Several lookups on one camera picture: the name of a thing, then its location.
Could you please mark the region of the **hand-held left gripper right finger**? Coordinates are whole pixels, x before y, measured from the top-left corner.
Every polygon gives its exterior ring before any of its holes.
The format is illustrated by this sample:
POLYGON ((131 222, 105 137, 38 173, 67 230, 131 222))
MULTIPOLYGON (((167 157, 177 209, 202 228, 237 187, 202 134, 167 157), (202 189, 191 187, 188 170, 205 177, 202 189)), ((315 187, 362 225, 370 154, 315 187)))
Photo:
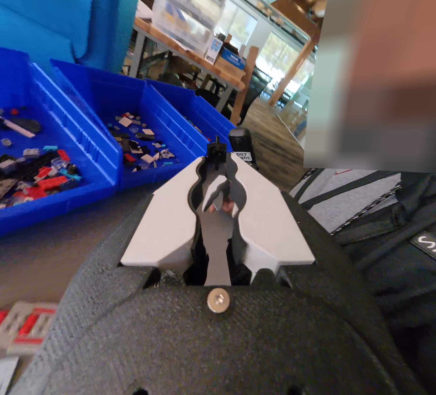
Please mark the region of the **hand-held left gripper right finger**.
POLYGON ((256 274, 283 266, 309 266, 315 256, 282 192, 232 152, 227 157, 233 234, 230 271, 237 283, 252 283, 256 274))

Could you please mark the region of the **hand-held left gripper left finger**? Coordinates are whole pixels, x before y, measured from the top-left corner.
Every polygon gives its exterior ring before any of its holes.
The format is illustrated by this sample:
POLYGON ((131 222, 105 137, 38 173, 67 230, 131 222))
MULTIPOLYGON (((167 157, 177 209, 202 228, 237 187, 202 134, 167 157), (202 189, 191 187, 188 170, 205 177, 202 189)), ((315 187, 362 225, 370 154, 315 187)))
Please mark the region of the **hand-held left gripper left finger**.
POLYGON ((189 266, 197 218, 189 191, 199 181, 195 159, 152 194, 120 262, 123 266, 189 266))

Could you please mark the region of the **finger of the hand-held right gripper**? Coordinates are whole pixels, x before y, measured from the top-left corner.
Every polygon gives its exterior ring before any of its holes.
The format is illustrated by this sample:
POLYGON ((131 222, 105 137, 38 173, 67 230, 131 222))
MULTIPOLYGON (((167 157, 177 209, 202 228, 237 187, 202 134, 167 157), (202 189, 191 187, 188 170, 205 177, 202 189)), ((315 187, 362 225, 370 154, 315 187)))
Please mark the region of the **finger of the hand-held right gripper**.
POLYGON ((219 209, 233 209, 235 206, 234 201, 231 198, 231 187, 232 185, 227 185, 222 190, 222 200, 218 203, 219 209))
POLYGON ((216 211, 222 209, 224 195, 226 191, 226 176, 217 176, 207 188, 206 195, 204 196, 202 211, 205 212, 214 206, 216 211))

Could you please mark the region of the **small black brick piece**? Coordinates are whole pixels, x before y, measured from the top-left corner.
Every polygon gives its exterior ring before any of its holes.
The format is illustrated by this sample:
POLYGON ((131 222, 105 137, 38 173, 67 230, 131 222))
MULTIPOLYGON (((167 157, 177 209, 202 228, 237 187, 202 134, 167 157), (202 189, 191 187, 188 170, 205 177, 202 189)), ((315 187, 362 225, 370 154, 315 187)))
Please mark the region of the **small black brick piece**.
POLYGON ((207 145, 205 163, 215 171, 219 171, 221 165, 226 163, 226 158, 227 144, 225 141, 221 141, 219 135, 216 135, 215 141, 207 145))

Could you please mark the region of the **blue plastic bin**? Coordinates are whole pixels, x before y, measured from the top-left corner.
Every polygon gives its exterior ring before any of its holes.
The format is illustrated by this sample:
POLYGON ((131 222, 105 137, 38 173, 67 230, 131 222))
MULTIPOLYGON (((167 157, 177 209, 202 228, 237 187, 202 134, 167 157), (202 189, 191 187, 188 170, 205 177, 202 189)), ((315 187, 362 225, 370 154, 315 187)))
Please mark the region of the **blue plastic bin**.
POLYGON ((61 60, 51 59, 50 62, 60 89, 96 121, 117 150, 119 191, 168 180, 196 158, 206 155, 207 144, 203 143, 202 136, 148 82, 61 60), (156 129, 180 163, 135 173, 125 167, 122 149, 106 125, 115 115, 125 112, 139 114, 156 129))
MULTIPOLYGON (((196 96, 191 89, 148 80, 151 84, 185 119, 191 120, 204 134, 215 141, 215 136, 219 135, 221 141, 227 144, 227 152, 232 152, 228 134, 235 126, 219 113, 204 98, 196 96)), ((209 142, 202 136, 203 143, 209 142)))
POLYGON ((117 150, 97 125, 26 53, 1 48, 1 109, 40 107, 60 126, 72 160, 85 182, 75 189, 1 210, 0 232, 13 231, 55 218, 77 207, 113 195, 118 179, 117 150))

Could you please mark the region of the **person's right hand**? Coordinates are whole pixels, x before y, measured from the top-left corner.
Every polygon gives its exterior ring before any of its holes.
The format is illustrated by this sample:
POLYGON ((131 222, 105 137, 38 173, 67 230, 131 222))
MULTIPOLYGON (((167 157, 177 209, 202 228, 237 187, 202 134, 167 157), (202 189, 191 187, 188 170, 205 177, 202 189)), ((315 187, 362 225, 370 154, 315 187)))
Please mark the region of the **person's right hand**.
POLYGON ((220 198, 216 198, 208 207, 207 212, 225 213, 234 218, 236 216, 237 210, 237 206, 230 198, 226 198, 223 200, 221 200, 220 198))

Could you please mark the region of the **black mesh chair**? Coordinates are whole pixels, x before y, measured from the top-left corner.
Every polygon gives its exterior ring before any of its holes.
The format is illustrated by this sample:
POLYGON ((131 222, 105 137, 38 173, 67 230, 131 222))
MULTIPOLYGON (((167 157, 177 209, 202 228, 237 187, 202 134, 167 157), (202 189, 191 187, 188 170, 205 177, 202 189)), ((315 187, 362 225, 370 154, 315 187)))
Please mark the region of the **black mesh chair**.
MULTIPOLYGON (((255 101, 256 98, 260 96, 262 91, 265 90, 271 79, 272 78, 270 76, 266 75, 263 71, 260 71, 257 67, 254 68, 237 125, 243 123, 251 104, 255 101)), ((217 108, 220 98, 216 93, 206 89, 198 89, 197 91, 195 91, 195 95, 204 98, 204 100, 206 100, 214 108, 217 108)), ((230 120, 231 118, 236 97, 237 91, 233 91, 228 98, 226 105, 221 111, 221 114, 228 120, 230 120)))

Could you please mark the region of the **wooden table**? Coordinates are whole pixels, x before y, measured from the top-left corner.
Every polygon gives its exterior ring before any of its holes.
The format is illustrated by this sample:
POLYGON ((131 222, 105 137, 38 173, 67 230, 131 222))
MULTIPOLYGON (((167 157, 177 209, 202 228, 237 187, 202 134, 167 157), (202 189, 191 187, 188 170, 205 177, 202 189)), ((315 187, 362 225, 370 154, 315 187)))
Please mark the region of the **wooden table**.
POLYGON ((142 49, 143 44, 139 42, 139 39, 141 38, 144 40, 145 38, 148 38, 163 47, 164 50, 167 50, 173 55, 182 58, 189 64, 196 66, 201 71, 205 72, 211 77, 215 77, 222 84, 226 85, 226 90, 216 107, 218 112, 221 112, 226 105, 231 92, 236 90, 238 93, 232 108, 230 122, 234 125, 237 125, 240 122, 240 114, 249 87, 249 83, 243 81, 249 81, 249 76, 253 72, 251 68, 249 69, 249 73, 245 72, 242 77, 240 77, 239 75, 235 75, 236 70, 230 68, 229 64, 225 65, 224 62, 220 62, 218 66, 213 65, 207 60, 203 59, 199 54, 185 49, 179 43, 177 43, 177 41, 167 36, 165 33, 155 28, 151 23, 144 21, 138 16, 136 16, 134 19, 133 28, 138 32, 138 38, 135 44, 135 53, 140 51, 139 56, 142 56, 144 53, 142 49))

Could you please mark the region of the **blue cardboard box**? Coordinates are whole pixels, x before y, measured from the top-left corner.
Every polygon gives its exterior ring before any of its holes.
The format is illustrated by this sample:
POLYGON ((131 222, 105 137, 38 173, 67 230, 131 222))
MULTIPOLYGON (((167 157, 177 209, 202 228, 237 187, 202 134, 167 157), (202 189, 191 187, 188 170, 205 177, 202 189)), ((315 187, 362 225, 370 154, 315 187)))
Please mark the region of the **blue cardboard box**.
POLYGON ((235 68, 237 68, 241 71, 244 70, 245 65, 246 65, 246 60, 243 58, 240 58, 238 54, 235 54, 231 50, 229 50, 228 48, 222 46, 219 55, 224 61, 230 63, 235 68))

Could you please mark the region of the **person's black jacket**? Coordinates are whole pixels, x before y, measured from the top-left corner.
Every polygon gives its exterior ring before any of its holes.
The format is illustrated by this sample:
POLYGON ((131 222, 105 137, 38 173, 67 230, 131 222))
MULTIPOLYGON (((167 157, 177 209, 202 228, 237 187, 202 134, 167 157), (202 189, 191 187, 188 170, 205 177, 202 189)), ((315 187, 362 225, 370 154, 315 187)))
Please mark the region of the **person's black jacket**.
POLYGON ((331 234, 373 292, 397 349, 435 394, 435 174, 400 182, 331 234))

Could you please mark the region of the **clear plastic drawer unit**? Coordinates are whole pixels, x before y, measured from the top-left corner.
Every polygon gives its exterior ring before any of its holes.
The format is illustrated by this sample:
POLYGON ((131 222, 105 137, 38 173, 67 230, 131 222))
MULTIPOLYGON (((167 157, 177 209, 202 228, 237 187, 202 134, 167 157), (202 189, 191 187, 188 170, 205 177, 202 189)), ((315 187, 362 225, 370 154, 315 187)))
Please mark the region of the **clear plastic drawer unit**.
POLYGON ((154 0, 154 28, 199 54, 207 51, 227 0, 154 0))

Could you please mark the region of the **grey red brick model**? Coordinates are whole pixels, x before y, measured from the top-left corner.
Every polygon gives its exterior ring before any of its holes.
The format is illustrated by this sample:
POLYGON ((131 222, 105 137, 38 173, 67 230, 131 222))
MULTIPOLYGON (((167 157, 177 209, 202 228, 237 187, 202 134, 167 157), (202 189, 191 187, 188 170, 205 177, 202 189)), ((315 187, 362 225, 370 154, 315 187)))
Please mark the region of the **grey red brick model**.
POLYGON ((0 352, 5 356, 32 356, 43 343, 57 304, 18 301, 0 311, 0 352))

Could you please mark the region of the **light blue storage bin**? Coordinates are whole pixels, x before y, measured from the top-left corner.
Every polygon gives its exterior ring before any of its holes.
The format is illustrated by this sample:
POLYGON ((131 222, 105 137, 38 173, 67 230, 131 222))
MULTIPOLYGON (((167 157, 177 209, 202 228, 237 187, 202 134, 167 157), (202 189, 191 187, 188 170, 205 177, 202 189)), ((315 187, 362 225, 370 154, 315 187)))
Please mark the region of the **light blue storage bin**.
POLYGON ((91 0, 88 45, 75 62, 118 73, 130 43, 138 0, 91 0))
POLYGON ((89 44, 92 0, 0 0, 1 47, 67 61, 89 44))

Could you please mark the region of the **wooden post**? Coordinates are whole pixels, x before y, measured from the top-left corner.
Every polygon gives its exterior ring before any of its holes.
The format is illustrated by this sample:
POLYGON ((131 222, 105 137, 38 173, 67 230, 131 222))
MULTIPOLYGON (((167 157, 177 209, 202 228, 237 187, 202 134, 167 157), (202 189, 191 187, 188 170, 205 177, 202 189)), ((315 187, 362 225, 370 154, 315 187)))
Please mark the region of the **wooden post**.
POLYGON ((316 34, 314 34, 311 38, 307 40, 304 44, 302 50, 298 53, 296 60, 293 62, 289 70, 286 72, 285 76, 280 80, 276 90, 272 93, 268 105, 273 108, 277 101, 283 95, 286 86, 289 82, 294 78, 297 71, 300 69, 304 61, 308 58, 308 56, 313 51, 314 47, 319 43, 321 31, 319 30, 316 34))

